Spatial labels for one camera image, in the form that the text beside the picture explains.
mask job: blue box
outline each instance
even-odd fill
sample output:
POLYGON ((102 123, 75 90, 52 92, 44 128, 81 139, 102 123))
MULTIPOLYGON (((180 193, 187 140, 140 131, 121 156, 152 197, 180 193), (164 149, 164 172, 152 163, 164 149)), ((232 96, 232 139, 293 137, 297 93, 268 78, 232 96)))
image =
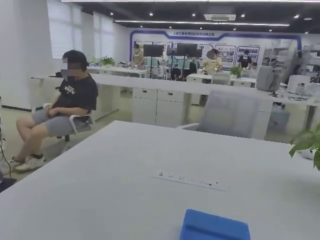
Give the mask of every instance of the blue box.
POLYGON ((244 222, 188 209, 180 240, 250 240, 250 233, 244 222))

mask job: chair armrest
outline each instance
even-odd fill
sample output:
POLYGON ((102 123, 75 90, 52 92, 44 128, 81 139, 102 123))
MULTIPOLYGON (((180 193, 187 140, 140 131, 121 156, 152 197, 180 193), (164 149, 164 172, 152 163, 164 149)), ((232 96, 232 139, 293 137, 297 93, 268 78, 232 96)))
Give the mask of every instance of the chair armrest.
POLYGON ((197 129, 198 125, 199 125, 199 123, 190 123, 187 125, 177 126, 176 129, 195 131, 197 129))
POLYGON ((93 119, 93 117, 92 117, 91 114, 82 115, 82 116, 80 116, 80 115, 71 115, 71 116, 69 117, 69 121, 70 121, 70 124, 71 124, 72 129, 73 129, 73 131, 74 131, 75 134, 78 134, 78 130, 77 130, 77 128, 76 128, 74 119, 76 119, 76 118, 82 118, 82 117, 88 117, 88 120, 87 120, 87 121, 88 121, 88 123, 91 125, 92 129, 94 129, 95 126, 96 126, 96 121, 93 119))

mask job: cable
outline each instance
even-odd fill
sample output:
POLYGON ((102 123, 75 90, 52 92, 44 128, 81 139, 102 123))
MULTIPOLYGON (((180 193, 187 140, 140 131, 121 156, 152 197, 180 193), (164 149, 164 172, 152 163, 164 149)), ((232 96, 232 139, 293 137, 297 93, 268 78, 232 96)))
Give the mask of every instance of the cable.
POLYGON ((5 153, 4 153, 4 150, 2 148, 2 144, 3 144, 3 138, 2 138, 2 125, 1 125, 1 116, 0 116, 0 149, 1 149, 1 156, 2 156, 2 159, 5 160, 6 164, 8 164, 9 166, 9 176, 10 178, 12 179, 12 175, 11 175, 11 165, 10 163, 7 161, 6 159, 6 156, 5 156, 5 153))

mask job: white sneaker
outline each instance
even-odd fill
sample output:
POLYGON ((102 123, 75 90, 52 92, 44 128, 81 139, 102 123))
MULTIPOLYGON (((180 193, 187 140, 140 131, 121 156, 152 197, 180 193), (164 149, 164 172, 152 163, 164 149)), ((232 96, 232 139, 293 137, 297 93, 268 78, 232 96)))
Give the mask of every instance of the white sneaker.
POLYGON ((24 164, 17 166, 15 168, 16 172, 28 172, 28 171, 32 171, 32 170, 36 170, 41 168, 43 165, 45 165, 47 163, 47 160, 42 157, 42 158, 30 158, 29 160, 27 160, 24 164))

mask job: white curtain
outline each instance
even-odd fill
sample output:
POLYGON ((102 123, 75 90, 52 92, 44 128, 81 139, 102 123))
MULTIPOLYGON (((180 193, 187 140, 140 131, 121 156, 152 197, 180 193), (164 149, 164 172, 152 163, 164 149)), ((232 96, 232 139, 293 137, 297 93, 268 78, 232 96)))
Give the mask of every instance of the white curtain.
POLYGON ((114 57, 114 25, 111 18, 93 13, 95 57, 114 57))
POLYGON ((82 51, 81 8, 58 0, 47 0, 52 57, 75 49, 82 51))

